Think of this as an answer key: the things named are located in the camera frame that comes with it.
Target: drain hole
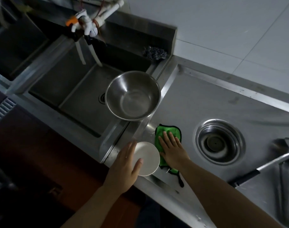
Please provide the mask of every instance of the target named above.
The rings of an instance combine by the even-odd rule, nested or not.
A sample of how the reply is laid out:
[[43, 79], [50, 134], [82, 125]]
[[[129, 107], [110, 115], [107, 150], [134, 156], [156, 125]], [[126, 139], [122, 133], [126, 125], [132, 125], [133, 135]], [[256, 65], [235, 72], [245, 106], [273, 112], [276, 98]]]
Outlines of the drain hole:
[[105, 93], [103, 94], [100, 94], [99, 97], [98, 97], [98, 100], [101, 104], [104, 104], [105, 105]]
[[237, 161], [245, 151], [245, 142], [240, 131], [219, 119], [202, 124], [196, 132], [196, 145], [203, 157], [219, 165]]

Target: stainless steel bowl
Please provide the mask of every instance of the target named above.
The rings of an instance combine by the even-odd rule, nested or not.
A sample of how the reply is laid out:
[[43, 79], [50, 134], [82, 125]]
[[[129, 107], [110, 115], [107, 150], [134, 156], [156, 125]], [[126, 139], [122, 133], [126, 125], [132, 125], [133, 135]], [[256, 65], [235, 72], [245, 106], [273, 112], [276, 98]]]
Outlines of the stainless steel bowl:
[[154, 78], [145, 72], [129, 71], [112, 80], [105, 93], [105, 103], [116, 117], [137, 121], [154, 112], [160, 97]]

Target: white plate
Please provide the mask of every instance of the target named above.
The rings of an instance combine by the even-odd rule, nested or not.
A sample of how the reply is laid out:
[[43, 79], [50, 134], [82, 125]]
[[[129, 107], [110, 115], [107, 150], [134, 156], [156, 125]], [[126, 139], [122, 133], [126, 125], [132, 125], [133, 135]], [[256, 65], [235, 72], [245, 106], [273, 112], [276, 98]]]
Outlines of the white plate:
[[140, 169], [139, 176], [149, 176], [157, 170], [160, 156], [158, 149], [152, 143], [137, 143], [133, 157], [133, 167], [139, 158], [143, 158], [143, 165]]

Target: wall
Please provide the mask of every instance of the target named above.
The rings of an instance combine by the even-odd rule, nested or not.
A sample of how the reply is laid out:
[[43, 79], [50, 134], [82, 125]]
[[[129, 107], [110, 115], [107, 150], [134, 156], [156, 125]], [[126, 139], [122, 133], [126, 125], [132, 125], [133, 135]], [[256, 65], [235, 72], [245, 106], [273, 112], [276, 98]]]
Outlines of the wall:
[[178, 27], [175, 55], [289, 93], [289, 0], [129, 0]]

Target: floor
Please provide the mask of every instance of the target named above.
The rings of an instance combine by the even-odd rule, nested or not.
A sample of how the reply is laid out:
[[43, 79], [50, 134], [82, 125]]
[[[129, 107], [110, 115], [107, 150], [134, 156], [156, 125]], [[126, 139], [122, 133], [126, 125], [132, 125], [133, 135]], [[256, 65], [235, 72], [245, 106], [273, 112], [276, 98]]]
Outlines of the floor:
[[[5, 96], [0, 92], [0, 103]], [[0, 167], [13, 179], [48, 178], [62, 187], [59, 202], [77, 211], [102, 185], [108, 168], [16, 106], [0, 122]], [[102, 227], [134, 227], [144, 194], [132, 187]]]

